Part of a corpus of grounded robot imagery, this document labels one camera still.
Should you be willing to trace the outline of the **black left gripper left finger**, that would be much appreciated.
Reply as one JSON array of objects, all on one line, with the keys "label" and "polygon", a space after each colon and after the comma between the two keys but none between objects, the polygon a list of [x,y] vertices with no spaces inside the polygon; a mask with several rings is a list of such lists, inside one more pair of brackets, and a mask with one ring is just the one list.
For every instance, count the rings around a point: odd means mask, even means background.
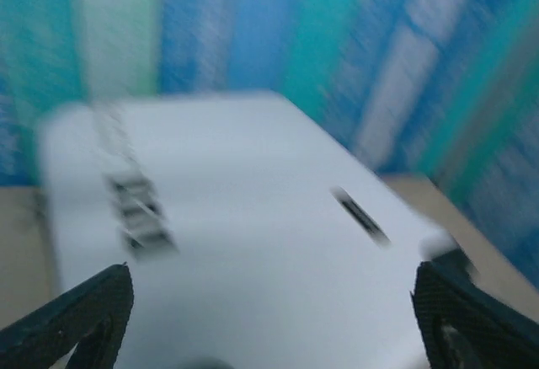
[{"label": "black left gripper left finger", "polygon": [[115,264],[1,330],[2,368],[111,368],[134,303],[129,267]]}]

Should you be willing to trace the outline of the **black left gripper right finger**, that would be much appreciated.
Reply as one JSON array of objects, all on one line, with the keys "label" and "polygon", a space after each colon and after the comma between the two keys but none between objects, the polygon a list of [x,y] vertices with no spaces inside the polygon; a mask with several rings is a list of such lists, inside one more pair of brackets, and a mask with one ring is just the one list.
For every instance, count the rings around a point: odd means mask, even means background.
[{"label": "black left gripper right finger", "polygon": [[414,314],[432,368],[537,368],[538,323],[435,261],[417,269]]}]

